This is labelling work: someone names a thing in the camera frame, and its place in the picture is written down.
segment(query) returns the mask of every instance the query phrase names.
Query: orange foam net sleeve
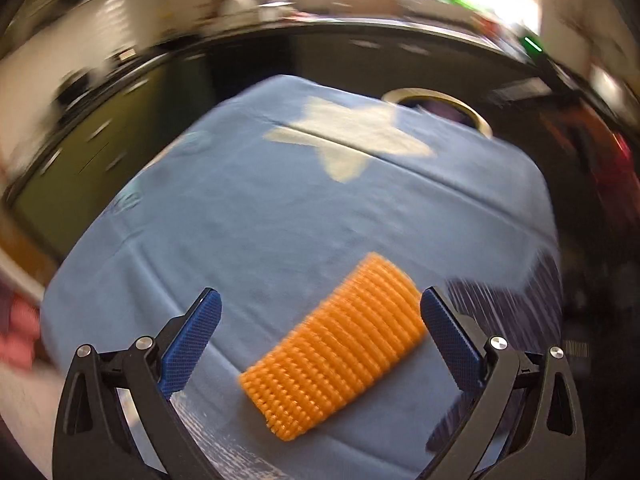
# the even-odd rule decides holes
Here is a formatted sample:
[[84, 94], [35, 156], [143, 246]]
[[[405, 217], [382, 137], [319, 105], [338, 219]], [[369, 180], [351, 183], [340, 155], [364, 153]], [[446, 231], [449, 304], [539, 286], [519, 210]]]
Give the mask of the orange foam net sleeve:
[[340, 410], [426, 334], [420, 292], [390, 261], [368, 254], [287, 336], [239, 377], [282, 440]]

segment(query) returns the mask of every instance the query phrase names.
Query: red cloth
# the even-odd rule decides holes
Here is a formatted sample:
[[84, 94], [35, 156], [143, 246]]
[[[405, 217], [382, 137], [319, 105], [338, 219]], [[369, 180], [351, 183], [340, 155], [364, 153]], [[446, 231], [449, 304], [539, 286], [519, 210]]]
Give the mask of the red cloth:
[[24, 298], [14, 294], [9, 332], [0, 334], [0, 361], [11, 366], [30, 370], [35, 358], [34, 344], [40, 337], [38, 311]]
[[616, 134], [619, 151], [592, 172], [596, 189], [613, 228], [624, 232], [640, 223], [640, 182], [624, 139]]

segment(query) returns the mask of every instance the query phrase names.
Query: drawer handle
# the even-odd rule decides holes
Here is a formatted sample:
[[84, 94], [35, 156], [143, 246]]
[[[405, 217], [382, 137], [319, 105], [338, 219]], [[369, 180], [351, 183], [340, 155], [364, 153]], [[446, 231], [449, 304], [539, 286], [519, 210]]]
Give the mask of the drawer handle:
[[127, 152], [122, 152], [120, 155], [114, 158], [109, 164], [107, 164], [107, 167], [104, 168], [105, 173], [115, 168], [126, 156], [127, 156]]
[[406, 43], [398, 43], [398, 46], [406, 50], [407, 52], [412, 52], [413, 54], [421, 54], [422, 56], [430, 56], [431, 52], [417, 45], [410, 45]]
[[47, 161], [47, 163], [42, 167], [42, 169], [40, 170], [40, 174], [44, 175], [45, 172], [51, 167], [51, 165], [53, 164], [53, 162], [58, 158], [58, 155], [62, 153], [62, 148], [60, 148], [59, 150], [57, 150], [53, 155], [51, 155], [49, 157], [49, 160]]
[[111, 123], [111, 119], [105, 121], [97, 130], [95, 130], [91, 135], [86, 138], [86, 141], [89, 142], [91, 139], [95, 139], [98, 135], [100, 135], [101, 131], [103, 131], [109, 124]]
[[354, 44], [355, 46], [361, 46], [364, 48], [381, 48], [382, 45], [379, 43], [374, 43], [373, 41], [366, 40], [349, 40], [349, 43]]
[[149, 82], [149, 79], [142, 79], [140, 81], [138, 81], [137, 83], [131, 85], [129, 88], [127, 88], [124, 93], [126, 94], [130, 94], [131, 92], [133, 92], [134, 90], [137, 90], [138, 88], [140, 88], [141, 86], [146, 85]]

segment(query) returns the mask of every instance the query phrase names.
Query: round yellow rim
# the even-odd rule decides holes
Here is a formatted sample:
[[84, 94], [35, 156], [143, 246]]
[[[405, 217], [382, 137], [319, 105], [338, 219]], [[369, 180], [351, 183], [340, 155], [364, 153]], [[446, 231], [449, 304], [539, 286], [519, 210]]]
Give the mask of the round yellow rim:
[[471, 117], [476, 130], [483, 134], [487, 139], [491, 139], [494, 136], [494, 133], [491, 130], [491, 126], [489, 126], [489, 123], [484, 120], [484, 117], [482, 117], [482, 115], [473, 110], [471, 106], [463, 103], [455, 97], [443, 94], [442, 92], [427, 90], [425, 88], [398, 88], [384, 94], [382, 96], [382, 100], [387, 103], [393, 103], [397, 105], [405, 99], [411, 97], [427, 97], [435, 101], [441, 101], [443, 103], [449, 104], [454, 108], [460, 110], [462, 113], [465, 113], [466, 115]]

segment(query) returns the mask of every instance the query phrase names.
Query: yellow star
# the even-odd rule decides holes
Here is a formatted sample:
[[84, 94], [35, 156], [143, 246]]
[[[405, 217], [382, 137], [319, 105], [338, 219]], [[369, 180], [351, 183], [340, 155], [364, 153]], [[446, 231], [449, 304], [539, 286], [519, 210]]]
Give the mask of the yellow star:
[[380, 102], [363, 108], [347, 108], [311, 97], [306, 117], [279, 126], [264, 136], [274, 142], [314, 146], [324, 170], [338, 182], [360, 176], [377, 153], [430, 156], [433, 150], [394, 126], [398, 108]]

